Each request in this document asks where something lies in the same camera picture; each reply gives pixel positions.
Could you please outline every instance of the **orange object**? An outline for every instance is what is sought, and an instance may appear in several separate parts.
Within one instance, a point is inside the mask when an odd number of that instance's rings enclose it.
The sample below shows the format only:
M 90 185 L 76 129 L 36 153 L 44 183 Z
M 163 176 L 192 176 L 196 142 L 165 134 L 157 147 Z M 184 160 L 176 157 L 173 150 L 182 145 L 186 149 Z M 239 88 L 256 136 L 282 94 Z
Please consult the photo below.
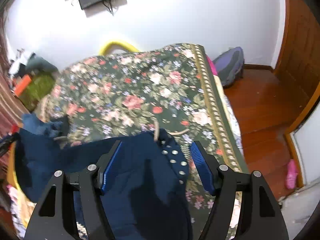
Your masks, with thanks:
M 18 132 L 19 131 L 19 126 L 16 125 L 16 124 L 13 124 L 11 129 L 10 129 L 10 133 L 13 134 L 15 132 Z
M 14 93 L 18 97 L 25 90 L 25 88 L 31 83 L 32 79 L 29 75 L 24 75 L 21 82 L 14 88 Z

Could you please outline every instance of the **gray bag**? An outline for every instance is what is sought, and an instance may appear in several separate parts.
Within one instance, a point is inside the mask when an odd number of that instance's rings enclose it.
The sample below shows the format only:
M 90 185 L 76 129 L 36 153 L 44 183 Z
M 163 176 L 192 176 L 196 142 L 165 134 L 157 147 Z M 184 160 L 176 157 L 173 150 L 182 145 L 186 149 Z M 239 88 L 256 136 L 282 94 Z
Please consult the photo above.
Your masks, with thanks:
M 231 86 L 235 80 L 243 77 L 244 57 L 242 48 L 229 49 L 218 56 L 213 64 L 222 86 L 224 88 Z

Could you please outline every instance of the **beige rope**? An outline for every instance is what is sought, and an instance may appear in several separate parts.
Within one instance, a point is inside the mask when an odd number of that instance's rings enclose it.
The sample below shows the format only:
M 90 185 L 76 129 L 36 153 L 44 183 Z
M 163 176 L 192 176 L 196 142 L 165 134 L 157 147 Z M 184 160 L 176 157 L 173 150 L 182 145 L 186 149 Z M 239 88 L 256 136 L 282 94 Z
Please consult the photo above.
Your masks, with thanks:
M 160 127 L 159 127 L 159 122 L 158 122 L 157 119 L 154 119 L 153 123 L 154 123 L 154 126 L 155 126 L 155 132 L 154 132 L 154 135 L 153 135 L 153 140 L 156 142 L 159 139 Z M 185 129 L 185 130 L 183 130 L 181 132 L 167 132 L 167 133 L 172 135 L 172 136 L 179 136 L 179 135 L 185 134 L 186 132 L 189 132 L 189 129 Z
M 65 139 L 65 138 L 67 138 L 67 136 L 59 136 L 59 137 L 53 138 L 53 140 L 56 141 L 56 140 Z

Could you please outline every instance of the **floral blanket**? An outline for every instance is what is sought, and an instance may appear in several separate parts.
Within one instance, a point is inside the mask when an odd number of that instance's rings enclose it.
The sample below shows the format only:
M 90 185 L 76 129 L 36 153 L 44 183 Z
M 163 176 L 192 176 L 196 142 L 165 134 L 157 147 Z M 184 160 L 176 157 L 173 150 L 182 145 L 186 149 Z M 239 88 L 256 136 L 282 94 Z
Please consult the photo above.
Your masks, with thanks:
M 204 48 L 174 44 L 150 52 L 90 57 L 78 62 L 61 73 L 42 109 L 47 119 L 70 116 L 68 139 L 73 144 L 154 130 L 155 119 L 169 132 L 188 129 L 175 140 L 189 161 L 186 198 L 194 239 L 198 239 L 214 198 L 203 189 L 189 145 L 199 140 L 219 163 L 247 172 L 222 100 L 228 101 L 219 95 Z M 236 127 L 233 114 L 231 122 Z M 241 147 L 240 132 L 235 130 Z M 238 194 L 228 239 L 235 235 L 240 203 Z

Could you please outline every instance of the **metal screw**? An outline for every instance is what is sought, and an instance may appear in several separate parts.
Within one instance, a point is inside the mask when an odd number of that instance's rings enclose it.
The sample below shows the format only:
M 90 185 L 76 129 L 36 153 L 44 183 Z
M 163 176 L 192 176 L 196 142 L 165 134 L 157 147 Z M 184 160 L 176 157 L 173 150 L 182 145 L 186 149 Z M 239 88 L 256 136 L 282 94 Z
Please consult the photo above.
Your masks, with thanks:
M 96 168 L 97 168 L 97 165 L 95 165 L 95 164 L 90 164 L 90 165 L 88 166 L 88 170 L 89 170 L 89 171 L 94 171 Z
M 222 170 L 222 171 L 227 171 L 227 170 L 228 170 L 228 166 L 225 165 L 225 164 L 221 164 L 221 165 L 219 166 L 219 169 Z
M 261 172 L 260 171 L 254 171 L 253 174 L 256 177 L 261 177 Z
M 56 177 L 60 177 L 60 176 L 62 175 L 62 171 L 56 171 L 56 172 L 54 173 L 54 175 L 55 175 Z

